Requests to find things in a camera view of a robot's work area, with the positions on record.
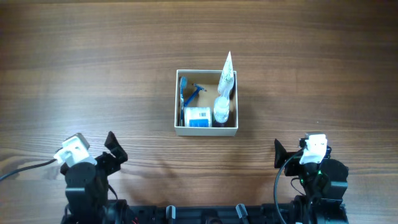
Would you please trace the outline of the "clear bottle white cap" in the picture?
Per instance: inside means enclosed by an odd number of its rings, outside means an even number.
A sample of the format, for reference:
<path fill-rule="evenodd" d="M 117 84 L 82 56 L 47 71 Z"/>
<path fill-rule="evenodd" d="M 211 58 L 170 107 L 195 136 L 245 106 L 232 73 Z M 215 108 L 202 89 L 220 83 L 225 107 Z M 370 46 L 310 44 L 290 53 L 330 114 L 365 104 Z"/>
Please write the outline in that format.
<path fill-rule="evenodd" d="M 215 99 L 213 107 L 214 127 L 225 127 L 229 118 L 229 90 L 222 92 L 220 96 Z"/>

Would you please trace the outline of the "white cotton swab tub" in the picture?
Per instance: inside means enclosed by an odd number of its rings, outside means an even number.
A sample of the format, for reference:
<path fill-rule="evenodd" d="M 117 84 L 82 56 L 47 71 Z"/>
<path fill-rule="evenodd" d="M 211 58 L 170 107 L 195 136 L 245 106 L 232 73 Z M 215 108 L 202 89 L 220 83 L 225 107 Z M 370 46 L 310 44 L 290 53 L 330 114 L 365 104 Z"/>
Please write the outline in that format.
<path fill-rule="evenodd" d="M 186 107 L 184 109 L 184 126 L 197 128 L 212 127 L 210 107 Z"/>

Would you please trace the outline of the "white bamboo print tube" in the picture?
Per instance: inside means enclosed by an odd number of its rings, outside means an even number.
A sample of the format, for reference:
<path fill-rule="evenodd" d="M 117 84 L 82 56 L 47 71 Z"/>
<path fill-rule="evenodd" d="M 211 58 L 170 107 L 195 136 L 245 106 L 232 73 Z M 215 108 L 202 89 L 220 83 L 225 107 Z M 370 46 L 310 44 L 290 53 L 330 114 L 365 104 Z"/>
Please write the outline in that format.
<path fill-rule="evenodd" d="M 231 58 L 231 52 L 228 52 L 228 56 L 224 63 L 224 67 L 221 72 L 218 84 L 218 93 L 222 95 L 225 91 L 230 91 L 233 88 L 233 86 L 234 86 L 233 63 Z"/>

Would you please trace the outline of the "blue white toothbrush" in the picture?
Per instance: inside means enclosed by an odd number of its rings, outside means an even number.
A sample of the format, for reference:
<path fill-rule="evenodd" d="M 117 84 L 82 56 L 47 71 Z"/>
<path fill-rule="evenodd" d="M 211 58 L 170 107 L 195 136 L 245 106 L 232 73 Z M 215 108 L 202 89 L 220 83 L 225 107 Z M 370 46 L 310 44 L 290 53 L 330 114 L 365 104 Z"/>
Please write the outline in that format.
<path fill-rule="evenodd" d="M 184 96 L 183 91 L 187 87 L 187 78 L 180 77 L 179 88 L 180 88 L 180 119 L 179 126 L 183 126 L 183 112 L 184 112 Z"/>

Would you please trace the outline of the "blue disposable razor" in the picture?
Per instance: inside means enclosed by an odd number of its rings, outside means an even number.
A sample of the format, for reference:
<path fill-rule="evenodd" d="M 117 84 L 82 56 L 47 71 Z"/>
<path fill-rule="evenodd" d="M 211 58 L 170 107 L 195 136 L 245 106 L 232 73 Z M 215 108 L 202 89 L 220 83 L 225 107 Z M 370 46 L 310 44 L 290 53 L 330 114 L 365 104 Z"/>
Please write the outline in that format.
<path fill-rule="evenodd" d="M 191 94 L 191 96 L 187 100 L 184 100 L 183 104 L 184 107 L 188 106 L 193 101 L 193 99 L 199 94 L 199 92 L 206 91 L 205 88 L 196 83 L 194 83 L 193 86 L 196 88 L 196 90 Z"/>

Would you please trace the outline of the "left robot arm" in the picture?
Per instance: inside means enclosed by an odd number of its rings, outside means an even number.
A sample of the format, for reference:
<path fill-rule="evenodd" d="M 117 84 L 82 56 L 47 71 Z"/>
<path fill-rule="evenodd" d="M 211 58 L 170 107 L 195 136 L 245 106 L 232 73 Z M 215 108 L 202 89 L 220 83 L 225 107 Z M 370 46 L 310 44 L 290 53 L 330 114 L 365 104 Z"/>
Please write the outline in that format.
<path fill-rule="evenodd" d="M 109 200 L 108 192 L 114 192 L 108 177 L 121 169 L 128 160 L 113 132 L 109 132 L 104 146 L 109 150 L 93 157 L 90 145 L 81 133 L 62 142 L 62 148 L 53 156 L 61 164 L 60 172 L 67 184 L 68 200 L 63 223 L 126 223 L 125 200 Z"/>

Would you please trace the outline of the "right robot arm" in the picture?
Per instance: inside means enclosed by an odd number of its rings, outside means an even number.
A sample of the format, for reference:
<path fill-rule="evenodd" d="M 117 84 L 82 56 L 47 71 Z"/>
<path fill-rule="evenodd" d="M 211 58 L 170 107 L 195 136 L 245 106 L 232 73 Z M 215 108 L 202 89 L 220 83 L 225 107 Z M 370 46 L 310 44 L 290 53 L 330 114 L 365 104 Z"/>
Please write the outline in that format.
<path fill-rule="evenodd" d="M 309 143 L 300 139 L 297 152 L 287 152 L 279 140 L 274 141 L 274 167 L 278 170 L 273 186 L 276 223 L 348 223 L 343 196 L 348 188 L 349 168 L 332 159 L 332 148 L 326 146 L 320 162 L 301 163 Z M 293 201 L 280 204 L 277 191 L 284 174 L 300 182 L 304 193 Z"/>

